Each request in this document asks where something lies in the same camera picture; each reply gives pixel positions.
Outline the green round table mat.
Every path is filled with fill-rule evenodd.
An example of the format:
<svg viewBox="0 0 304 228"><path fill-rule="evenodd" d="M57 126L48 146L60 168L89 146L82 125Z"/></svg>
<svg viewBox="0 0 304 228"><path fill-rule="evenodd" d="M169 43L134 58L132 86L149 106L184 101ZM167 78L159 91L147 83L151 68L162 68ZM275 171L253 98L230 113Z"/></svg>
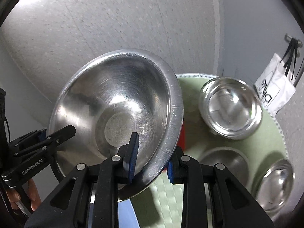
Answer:
<svg viewBox="0 0 304 228"><path fill-rule="evenodd" d="M263 110L261 125L253 135L243 140L215 135L204 123L198 109L200 90L214 76L179 74L177 78L184 103L184 153L206 165L224 164L253 194L260 176L274 162L288 157L278 121ZM182 202L183 186L171 184L166 172L131 199L140 227L180 227Z"/></svg>

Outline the shiny steel bowl upper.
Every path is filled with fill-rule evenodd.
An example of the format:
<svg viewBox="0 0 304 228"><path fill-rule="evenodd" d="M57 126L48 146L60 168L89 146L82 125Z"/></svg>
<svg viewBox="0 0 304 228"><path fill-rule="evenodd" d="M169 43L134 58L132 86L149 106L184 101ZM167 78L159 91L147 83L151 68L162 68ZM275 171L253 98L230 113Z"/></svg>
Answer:
<svg viewBox="0 0 304 228"><path fill-rule="evenodd" d="M231 140L253 135L263 117L261 102L253 88L232 77L208 80L200 90L198 109L212 133Z"/></svg>

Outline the steel bowl right edge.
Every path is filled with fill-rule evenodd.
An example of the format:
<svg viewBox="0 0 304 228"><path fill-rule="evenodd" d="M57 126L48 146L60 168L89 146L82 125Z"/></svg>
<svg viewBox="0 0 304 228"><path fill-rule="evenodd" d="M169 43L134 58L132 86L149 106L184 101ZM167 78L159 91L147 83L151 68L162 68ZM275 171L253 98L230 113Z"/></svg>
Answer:
<svg viewBox="0 0 304 228"><path fill-rule="evenodd" d="M262 174L254 191L255 200L270 217L287 203L293 189L295 173L286 158L277 160Z"/></svg>

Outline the large steel bowl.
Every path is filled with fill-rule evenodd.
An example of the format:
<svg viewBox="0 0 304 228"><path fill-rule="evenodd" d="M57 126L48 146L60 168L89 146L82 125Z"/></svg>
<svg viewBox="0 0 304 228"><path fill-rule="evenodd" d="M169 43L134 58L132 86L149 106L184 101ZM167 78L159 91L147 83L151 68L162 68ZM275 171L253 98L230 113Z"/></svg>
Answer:
<svg viewBox="0 0 304 228"><path fill-rule="evenodd" d="M177 146L183 98L171 67L152 52L120 49L88 62L61 90L47 133L68 125L76 133L59 146L52 171L61 181L80 163L97 165L139 135L135 176L118 187L133 198L158 178Z"/></svg>

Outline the steel bowl middle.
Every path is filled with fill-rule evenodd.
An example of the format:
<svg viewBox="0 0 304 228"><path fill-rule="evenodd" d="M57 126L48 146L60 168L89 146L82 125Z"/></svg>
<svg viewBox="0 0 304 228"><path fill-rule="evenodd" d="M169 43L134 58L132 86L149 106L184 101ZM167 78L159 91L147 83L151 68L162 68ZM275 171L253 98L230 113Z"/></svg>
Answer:
<svg viewBox="0 0 304 228"><path fill-rule="evenodd" d="M247 187L250 176L249 163L241 151L232 147L212 148L204 152L198 162L209 166L224 164L243 186Z"/></svg>

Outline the red plastic basin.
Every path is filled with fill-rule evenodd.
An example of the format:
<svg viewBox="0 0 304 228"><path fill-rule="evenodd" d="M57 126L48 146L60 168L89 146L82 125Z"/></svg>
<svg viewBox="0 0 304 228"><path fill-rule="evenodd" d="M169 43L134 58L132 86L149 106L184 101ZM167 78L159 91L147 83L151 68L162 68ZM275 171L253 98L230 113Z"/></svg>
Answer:
<svg viewBox="0 0 304 228"><path fill-rule="evenodd" d="M186 148L185 145L186 145L186 136L185 136L185 125L183 123L182 127L181 127L180 134L179 134L179 139L178 139L176 148L180 147L181 150L184 151L185 148Z"/></svg>

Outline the white tote bag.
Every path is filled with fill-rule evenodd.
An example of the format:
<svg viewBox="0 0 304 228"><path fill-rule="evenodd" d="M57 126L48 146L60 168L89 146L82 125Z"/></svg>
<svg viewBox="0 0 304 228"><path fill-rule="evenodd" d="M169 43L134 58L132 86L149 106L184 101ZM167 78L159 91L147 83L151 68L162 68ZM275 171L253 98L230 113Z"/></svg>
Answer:
<svg viewBox="0 0 304 228"><path fill-rule="evenodd" d="M294 83L288 64L275 53L254 86L263 107L275 116L294 95Z"/></svg>

